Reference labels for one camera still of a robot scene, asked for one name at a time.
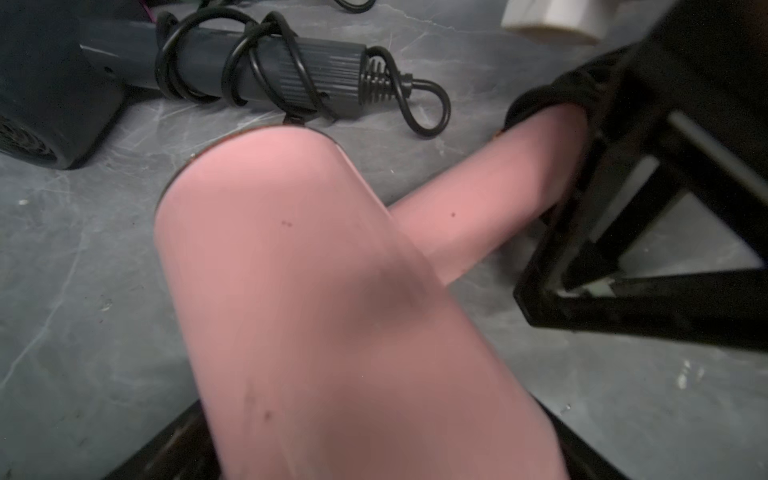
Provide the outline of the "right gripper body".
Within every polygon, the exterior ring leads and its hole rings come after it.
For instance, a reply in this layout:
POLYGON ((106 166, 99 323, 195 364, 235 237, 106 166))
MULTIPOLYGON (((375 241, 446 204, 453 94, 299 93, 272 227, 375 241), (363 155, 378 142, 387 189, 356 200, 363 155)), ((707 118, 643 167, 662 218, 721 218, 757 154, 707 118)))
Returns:
POLYGON ((610 92, 610 138, 645 122, 648 108, 678 111, 727 150, 727 173, 766 197, 766 2, 675 2, 630 47, 610 92))

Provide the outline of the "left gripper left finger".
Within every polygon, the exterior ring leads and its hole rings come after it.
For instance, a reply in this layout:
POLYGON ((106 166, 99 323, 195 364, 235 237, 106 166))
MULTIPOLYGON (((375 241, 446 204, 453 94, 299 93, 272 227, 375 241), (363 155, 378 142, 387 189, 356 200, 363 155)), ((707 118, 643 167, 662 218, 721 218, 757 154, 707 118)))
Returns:
POLYGON ((200 401, 170 422, 105 479, 221 479, 200 401))

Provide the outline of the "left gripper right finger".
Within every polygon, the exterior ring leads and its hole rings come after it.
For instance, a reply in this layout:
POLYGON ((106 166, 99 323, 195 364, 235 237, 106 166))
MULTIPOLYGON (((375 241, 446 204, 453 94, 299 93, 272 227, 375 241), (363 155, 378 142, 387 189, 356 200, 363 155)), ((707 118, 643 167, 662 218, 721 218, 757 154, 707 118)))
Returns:
POLYGON ((538 399, 535 401, 554 427, 571 479, 629 480, 629 477, 579 437, 543 403, 538 399))

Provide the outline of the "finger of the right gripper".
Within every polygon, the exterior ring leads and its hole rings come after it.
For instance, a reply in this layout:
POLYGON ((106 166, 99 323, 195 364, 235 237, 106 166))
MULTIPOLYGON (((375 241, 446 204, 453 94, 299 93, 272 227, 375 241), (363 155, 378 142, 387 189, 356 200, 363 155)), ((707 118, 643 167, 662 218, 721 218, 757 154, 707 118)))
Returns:
POLYGON ((681 196, 679 182, 653 152, 669 114, 650 110, 594 124, 574 204, 560 216, 567 222, 557 261, 560 288, 650 288, 661 280, 624 270, 621 257, 681 196))
POLYGON ((612 296, 563 297, 536 274, 514 297, 536 328, 767 349, 765 269, 621 279, 611 287, 612 296))

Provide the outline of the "pink hair dryer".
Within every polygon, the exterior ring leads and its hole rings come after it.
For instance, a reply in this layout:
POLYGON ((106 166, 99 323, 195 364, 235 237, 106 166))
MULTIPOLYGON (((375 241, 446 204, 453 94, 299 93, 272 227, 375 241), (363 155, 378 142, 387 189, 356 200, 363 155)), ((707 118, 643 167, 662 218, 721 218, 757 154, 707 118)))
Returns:
POLYGON ((586 133, 547 107, 391 207, 309 128, 187 164, 155 240, 224 477, 566 478, 448 285, 560 198, 586 133))

